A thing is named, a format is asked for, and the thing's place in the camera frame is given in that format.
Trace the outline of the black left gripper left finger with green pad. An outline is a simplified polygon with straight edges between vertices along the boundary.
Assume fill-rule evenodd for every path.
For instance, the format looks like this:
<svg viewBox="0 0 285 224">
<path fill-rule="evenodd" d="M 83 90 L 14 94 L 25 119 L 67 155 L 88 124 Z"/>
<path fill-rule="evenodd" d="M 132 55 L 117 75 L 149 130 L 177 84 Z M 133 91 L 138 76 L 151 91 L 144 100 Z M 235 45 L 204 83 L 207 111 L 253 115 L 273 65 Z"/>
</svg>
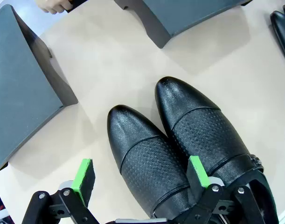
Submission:
<svg viewBox="0 0 285 224">
<path fill-rule="evenodd" d="M 95 183 L 92 159 L 83 159 L 71 186 L 50 195 L 46 191 L 33 194 L 22 220 L 23 224 L 58 224 L 71 218 L 75 224 L 96 224 L 88 209 Z"/>
</svg>

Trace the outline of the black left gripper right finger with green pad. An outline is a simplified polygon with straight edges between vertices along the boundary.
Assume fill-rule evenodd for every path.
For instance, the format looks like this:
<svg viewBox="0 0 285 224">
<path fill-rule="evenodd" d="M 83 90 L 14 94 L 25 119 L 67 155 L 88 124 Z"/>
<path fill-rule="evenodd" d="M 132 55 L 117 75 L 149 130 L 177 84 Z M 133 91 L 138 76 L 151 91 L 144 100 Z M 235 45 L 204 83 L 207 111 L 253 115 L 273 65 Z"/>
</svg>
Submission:
<svg viewBox="0 0 285 224">
<path fill-rule="evenodd" d="M 198 156 L 190 156 L 186 176 L 193 191 L 191 196 L 197 201 L 188 210 L 183 224 L 207 224 L 212 215 L 240 213 L 248 224 L 264 224 L 257 202 L 247 186 L 236 187 L 231 192 L 232 200 L 225 200 L 224 186 L 210 181 Z"/>
</svg>

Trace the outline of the person's right hand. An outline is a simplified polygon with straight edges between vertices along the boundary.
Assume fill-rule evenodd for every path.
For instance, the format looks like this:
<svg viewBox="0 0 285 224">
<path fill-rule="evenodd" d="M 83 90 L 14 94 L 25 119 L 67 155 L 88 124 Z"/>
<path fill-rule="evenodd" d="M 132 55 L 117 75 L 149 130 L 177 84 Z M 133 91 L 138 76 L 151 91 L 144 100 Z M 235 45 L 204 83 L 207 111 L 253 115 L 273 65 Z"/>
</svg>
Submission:
<svg viewBox="0 0 285 224">
<path fill-rule="evenodd" d="M 73 8 L 70 0 L 35 0 L 37 6 L 45 13 L 62 13 Z"/>
</svg>

